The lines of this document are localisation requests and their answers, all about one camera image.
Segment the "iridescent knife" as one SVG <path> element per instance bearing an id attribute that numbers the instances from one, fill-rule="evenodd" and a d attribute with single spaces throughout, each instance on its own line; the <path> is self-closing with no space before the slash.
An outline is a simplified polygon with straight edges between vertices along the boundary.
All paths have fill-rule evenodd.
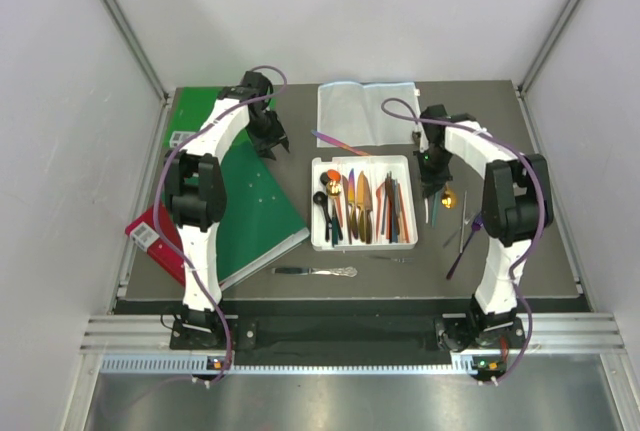
<path id="1" fill-rule="evenodd" d="M 348 205 L 348 229 L 349 229 L 349 242 L 358 238 L 357 228 L 357 211 L 356 211 L 356 186 L 354 170 L 351 169 L 348 175 L 347 182 L 347 205 Z"/>
<path id="2" fill-rule="evenodd" d="M 340 141 L 340 140 L 338 140 L 338 139 L 336 139 L 334 137 L 331 137 L 329 135 L 321 133 L 321 132 L 319 132 L 317 130 L 312 130 L 311 134 L 315 138 L 317 138 L 318 140 L 320 140 L 320 141 L 322 141 L 322 142 L 324 142 L 326 144 L 329 144 L 331 146 L 343 149 L 343 150 L 348 151 L 348 152 L 350 152 L 352 154 L 355 154 L 355 155 L 358 155 L 358 156 L 369 156 L 369 153 L 367 153 L 365 151 L 362 151 L 362 150 L 359 150 L 359 149 L 357 149 L 357 148 L 355 148 L 353 146 L 348 145 L 347 143 L 345 143 L 343 141 Z"/>

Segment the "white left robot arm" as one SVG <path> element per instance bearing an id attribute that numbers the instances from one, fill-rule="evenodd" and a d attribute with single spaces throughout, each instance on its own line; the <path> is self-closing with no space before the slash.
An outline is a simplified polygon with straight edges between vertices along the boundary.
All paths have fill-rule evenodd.
<path id="1" fill-rule="evenodd" d="M 183 304 L 191 311 L 212 312 L 221 301 L 216 235 L 227 207 L 222 161 L 243 132 L 262 158 L 274 159 L 277 146 L 289 148 L 284 127 L 270 107 L 286 85 L 284 73 L 274 66 L 249 69 L 239 84 L 221 90 L 200 129 L 165 158 L 165 208 L 182 241 Z"/>

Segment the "brown wooden spoon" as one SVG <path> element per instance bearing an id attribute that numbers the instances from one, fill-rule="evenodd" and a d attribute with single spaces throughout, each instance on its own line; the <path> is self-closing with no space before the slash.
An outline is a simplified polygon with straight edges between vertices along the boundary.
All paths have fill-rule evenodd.
<path id="1" fill-rule="evenodd" d="M 416 146 L 419 146 L 421 143 L 421 133 L 419 131 L 413 131 L 411 133 L 412 141 Z"/>

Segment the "teal handled gold spoon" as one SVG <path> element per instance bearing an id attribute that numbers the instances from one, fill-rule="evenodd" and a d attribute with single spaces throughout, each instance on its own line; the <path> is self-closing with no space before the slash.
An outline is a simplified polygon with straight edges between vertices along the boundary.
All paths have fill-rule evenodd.
<path id="1" fill-rule="evenodd" d="M 431 197 L 429 218 L 433 228 L 436 227 L 441 210 L 451 210 L 457 205 L 457 196 L 449 185 L 445 184 Z"/>

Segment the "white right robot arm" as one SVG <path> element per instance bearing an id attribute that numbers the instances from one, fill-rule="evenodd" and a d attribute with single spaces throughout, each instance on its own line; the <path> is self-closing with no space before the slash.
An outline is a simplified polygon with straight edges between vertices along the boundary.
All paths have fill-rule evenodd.
<path id="1" fill-rule="evenodd" d="M 504 331 L 499 315 L 516 308 L 516 291 L 530 248 L 553 222 L 546 159 L 525 155 L 482 128 L 468 114 L 450 116 L 443 105 L 419 115 L 423 129 L 417 153 L 423 195 L 429 198 L 452 180 L 457 156 L 483 179 L 481 219 L 489 236 L 482 280 L 473 294 L 480 313 L 467 321 L 469 339 L 487 347 Z"/>

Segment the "silver chopstick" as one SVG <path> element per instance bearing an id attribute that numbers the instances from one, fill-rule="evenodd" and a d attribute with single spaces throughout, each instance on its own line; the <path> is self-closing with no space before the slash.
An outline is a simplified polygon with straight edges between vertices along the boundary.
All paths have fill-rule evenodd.
<path id="1" fill-rule="evenodd" d="M 465 190 L 463 195 L 463 205 L 461 212 L 461 223 L 460 223 L 460 237 L 459 237 L 459 254 L 462 254 L 464 249 L 465 242 L 465 229 L 467 225 L 467 206 L 468 206 L 468 191 Z"/>

